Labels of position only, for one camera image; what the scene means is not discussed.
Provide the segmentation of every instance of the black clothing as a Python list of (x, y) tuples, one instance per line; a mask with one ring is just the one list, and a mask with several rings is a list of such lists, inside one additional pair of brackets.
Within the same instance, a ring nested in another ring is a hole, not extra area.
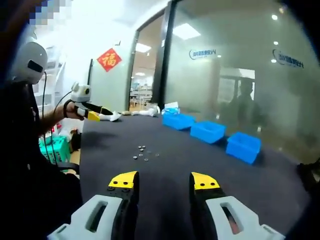
[(41, 154), (40, 118), (32, 86), (7, 86), (0, 90), (0, 99), (6, 229), (12, 229), (11, 238), (44, 239), (69, 223), (82, 205), (80, 181), (60, 172)]

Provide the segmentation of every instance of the blue plastic bin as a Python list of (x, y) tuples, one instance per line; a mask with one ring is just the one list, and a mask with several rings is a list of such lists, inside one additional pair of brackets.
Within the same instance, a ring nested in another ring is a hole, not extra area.
[(196, 118), (185, 114), (165, 114), (162, 117), (162, 124), (176, 130), (190, 128), (195, 124)]
[(253, 164), (261, 148), (259, 138), (237, 132), (228, 138), (226, 153), (248, 163)]
[(208, 144), (213, 144), (223, 138), (226, 126), (211, 121), (195, 123), (191, 127), (190, 135)]

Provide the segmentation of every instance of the table surface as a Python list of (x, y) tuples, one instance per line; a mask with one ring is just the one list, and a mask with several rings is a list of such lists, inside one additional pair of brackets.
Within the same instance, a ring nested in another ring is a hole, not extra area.
[[(138, 240), (194, 239), (189, 215), (189, 174), (215, 178), (267, 224), (286, 234), (302, 214), (309, 196), (292, 160), (262, 147), (254, 165), (226, 155), (224, 143), (210, 145), (162, 125), (161, 117), (122, 116), (118, 122), (86, 121), (80, 156), (83, 200), (103, 194), (110, 180), (139, 171)], [(146, 146), (137, 160), (138, 146)]]

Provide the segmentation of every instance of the ceiling light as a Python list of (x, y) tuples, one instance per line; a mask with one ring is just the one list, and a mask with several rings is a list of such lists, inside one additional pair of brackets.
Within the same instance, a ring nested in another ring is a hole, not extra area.
[(183, 40), (192, 39), (201, 35), (188, 23), (176, 26), (172, 33)]
[(146, 53), (146, 52), (148, 52), (150, 49), (151, 49), (150, 46), (147, 46), (147, 45), (144, 45), (144, 44), (141, 44), (141, 43), (137, 43), (136, 46), (135, 46), (135, 50), (136, 50), (137, 52), (140, 52), (140, 53)]

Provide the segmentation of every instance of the window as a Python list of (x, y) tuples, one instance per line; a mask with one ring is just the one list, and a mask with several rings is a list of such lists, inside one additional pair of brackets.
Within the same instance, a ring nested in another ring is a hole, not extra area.
[(272, 0), (177, 4), (165, 103), (302, 162), (320, 155), (320, 68), (302, 25)]

